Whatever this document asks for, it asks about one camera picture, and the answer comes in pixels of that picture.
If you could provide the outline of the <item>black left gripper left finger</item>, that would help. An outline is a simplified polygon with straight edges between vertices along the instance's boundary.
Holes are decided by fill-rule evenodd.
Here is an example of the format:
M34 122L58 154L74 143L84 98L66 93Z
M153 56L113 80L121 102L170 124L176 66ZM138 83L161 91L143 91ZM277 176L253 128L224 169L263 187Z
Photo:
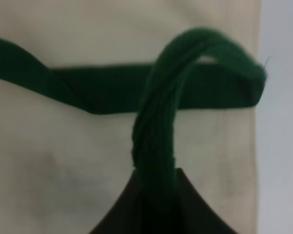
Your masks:
M121 195L92 234L145 234L146 199L133 171Z

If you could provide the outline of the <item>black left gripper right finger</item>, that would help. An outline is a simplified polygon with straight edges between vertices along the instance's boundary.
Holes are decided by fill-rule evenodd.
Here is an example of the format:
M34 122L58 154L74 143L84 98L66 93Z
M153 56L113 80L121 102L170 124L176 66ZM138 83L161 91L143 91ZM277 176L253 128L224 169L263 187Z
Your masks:
M224 222L199 195L181 168L177 169L178 234L234 234L236 231Z

